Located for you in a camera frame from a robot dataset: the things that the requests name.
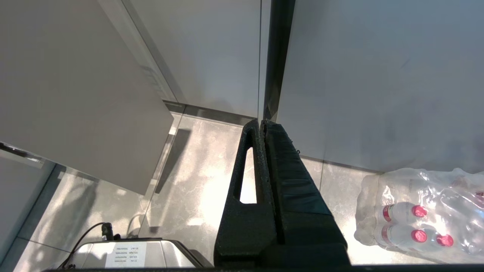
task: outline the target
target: black power cable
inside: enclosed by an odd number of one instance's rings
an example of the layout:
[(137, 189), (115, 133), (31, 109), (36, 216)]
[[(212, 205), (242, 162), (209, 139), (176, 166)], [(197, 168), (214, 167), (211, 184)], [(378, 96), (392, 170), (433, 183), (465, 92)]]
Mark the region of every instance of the black power cable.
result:
[(77, 241), (76, 245), (74, 246), (74, 248), (72, 249), (72, 251), (70, 252), (69, 256), (67, 256), (66, 260), (64, 262), (62, 262), (62, 264), (59, 265), (59, 267), (57, 267), (57, 269), (65, 269), (65, 265), (69, 262), (69, 260), (72, 258), (72, 255), (74, 255), (74, 252), (76, 252), (77, 250), (77, 246), (79, 245), (79, 243), (81, 243), (82, 239), (84, 239), (84, 237), (95, 227), (99, 226), (99, 225), (103, 225), (105, 224), (104, 222), (100, 222), (100, 223), (97, 223), (95, 225), (93, 225), (92, 227), (90, 227), (90, 229), (88, 229), (86, 232), (84, 232), (84, 234), (81, 236), (81, 238)]

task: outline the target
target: water bottle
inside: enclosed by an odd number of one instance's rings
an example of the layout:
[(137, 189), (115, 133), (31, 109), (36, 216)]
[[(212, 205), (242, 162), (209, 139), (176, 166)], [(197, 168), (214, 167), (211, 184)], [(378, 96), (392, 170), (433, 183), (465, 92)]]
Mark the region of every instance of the water bottle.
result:
[(409, 225), (380, 224), (375, 228), (375, 240), (383, 246), (394, 246), (406, 251), (418, 251), (427, 241), (427, 234)]
[(459, 241), (454, 247), (469, 255), (484, 255), (484, 210), (479, 197), (444, 190), (435, 207), (441, 216), (439, 223)]
[(434, 228), (424, 228), (427, 241), (419, 244), (415, 249), (420, 252), (436, 252), (454, 245), (454, 239), (449, 234), (440, 234)]
[(410, 202), (398, 202), (378, 209), (378, 221), (392, 224), (411, 224), (427, 215), (427, 210)]

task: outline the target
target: black padding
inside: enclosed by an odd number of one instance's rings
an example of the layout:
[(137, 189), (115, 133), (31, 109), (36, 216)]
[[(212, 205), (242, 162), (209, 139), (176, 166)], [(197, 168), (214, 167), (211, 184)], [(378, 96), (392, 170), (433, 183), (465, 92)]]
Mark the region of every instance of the black padding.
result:
[(271, 268), (322, 268), (349, 266), (346, 248), (340, 244), (274, 245), (266, 248), (257, 263)]
[[(261, 130), (279, 244), (340, 244), (347, 248), (343, 234), (284, 128), (274, 122), (263, 121)], [(348, 259), (346, 253), (342, 258)]]
[[(239, 201), (245, 157), (252, 147), (257, 204)], [(273, 200), (258, 121), (247, 123), (239, 142), (227, 200), (213, 253), (216, 267), (253, 267), (260, 252), (276, 243)]]

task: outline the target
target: floor seam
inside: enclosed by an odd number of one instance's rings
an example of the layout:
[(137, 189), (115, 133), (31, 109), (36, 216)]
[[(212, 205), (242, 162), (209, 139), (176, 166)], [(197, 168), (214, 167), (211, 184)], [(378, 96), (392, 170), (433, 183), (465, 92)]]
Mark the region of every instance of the floor seam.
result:
[(40, 243), (40, 242), (36, 242), (36, 241), (32, 241), (32, 240), (27, 240), (27, 239), (22, 238), (22, 237), (19, 237), (19, 236), (17, 236), (17, 238), (22, 239), (22, 240), (24, 240), (24, 241), (28, 241), (28, 242), (32, 242), (32, 243), (36, 243), (36, 244), (40, 244), (40, 245), (44, 245), (44, 246), (47, 246), (47, 247), (50, 247), (50, 248), (54, 248), (54, 249), (57, 249), (57, 250), (60, 250), (60, 251), (64, 251), (64, 252), (70, 253), (70, 251), (63, 250), (63, 249), (60, 249), (60, 248), (57, 248), (57, 247), (55, 247), (55, 246), (51, 246), (51, 245), (48, 245), (48, 244), (44, 244), (44, 243)]
[(323, 185), (324, 162), (321, 163), (321, 178), (319, 179), (319, 193), (321, 193), (321, 186)]

